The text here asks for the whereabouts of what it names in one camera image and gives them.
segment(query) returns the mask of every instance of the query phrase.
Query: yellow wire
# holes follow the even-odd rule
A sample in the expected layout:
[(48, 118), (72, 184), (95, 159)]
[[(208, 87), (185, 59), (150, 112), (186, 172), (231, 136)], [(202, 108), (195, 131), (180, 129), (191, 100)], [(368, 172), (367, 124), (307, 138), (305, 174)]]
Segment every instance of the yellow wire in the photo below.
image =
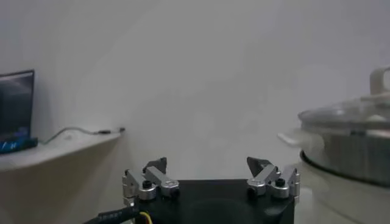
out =
[(140, 212), (140, 215), (144, 216), (147, 219), (149, 224), (153, 224), (151, 216), (146, 212)]

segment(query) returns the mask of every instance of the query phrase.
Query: white shelf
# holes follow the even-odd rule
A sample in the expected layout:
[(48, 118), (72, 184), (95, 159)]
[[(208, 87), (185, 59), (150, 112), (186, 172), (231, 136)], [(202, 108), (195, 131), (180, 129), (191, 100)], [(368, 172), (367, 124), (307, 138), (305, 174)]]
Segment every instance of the white shelf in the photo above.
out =
[(0, 155), (0, 172), (35, 166), (57, 159), (94, 145), (109, 142), (120, 137), (121, 134), (86, 135), (72, 132), (64, 133), (64, 138), (56, 139), (47, 145), (38, 145), (36, 148), (20, 152)]

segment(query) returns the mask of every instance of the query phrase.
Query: black knob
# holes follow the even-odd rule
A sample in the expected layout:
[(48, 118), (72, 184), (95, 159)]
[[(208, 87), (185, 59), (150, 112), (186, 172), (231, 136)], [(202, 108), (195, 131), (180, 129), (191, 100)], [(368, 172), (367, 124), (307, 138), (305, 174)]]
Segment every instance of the black knob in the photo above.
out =
[(152, 182), (149, 180), (143, 181), (142, 182), (142, 188), (143, 189), (150, 189), (152, 187)]
[(277, 187), (283, 187), (283, 186), (285, 185), (285, 183), (286, 183), (286, 181), (285, 181), (284, 179), (281, 179), (281, 178), (279, 178), (279, 179), (277, 179), (277, 180), (275, 181), (275, 185), (276, 185)]

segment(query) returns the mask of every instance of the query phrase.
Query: monitor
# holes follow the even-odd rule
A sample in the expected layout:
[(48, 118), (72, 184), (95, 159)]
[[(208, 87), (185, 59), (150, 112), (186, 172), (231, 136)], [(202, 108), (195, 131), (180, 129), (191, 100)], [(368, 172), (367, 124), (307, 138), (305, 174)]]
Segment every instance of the monitor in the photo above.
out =
[(29, 138), (34, 70), (0, 75), (0, 141)]

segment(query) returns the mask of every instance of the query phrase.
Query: metal gripper jaw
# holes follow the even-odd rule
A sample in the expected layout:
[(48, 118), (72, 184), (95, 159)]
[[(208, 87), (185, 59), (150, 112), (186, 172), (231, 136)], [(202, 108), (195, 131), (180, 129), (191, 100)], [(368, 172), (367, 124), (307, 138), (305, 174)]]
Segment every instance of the metal gripper jaw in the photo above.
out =
[(168, 178), (166, 173), (166, 158), (148, 162), (143, 173), (134, 170), (125, 171), (122, 177), (124, 204), (131, 206), (134, 199), (148, 201), (157, 196), (157, 188), (168, 198), (177, 198), (180, 195), (180, 186), (177, 180)]
[(253, 178), (247, 180), (248, 195), (257, 198), (270, 191), (274, 198), (286, 199), (289, 196), (299, 201), (300, 175), (296, 168), (289, 167), (280, 171), (268, 160), (247, 158)]

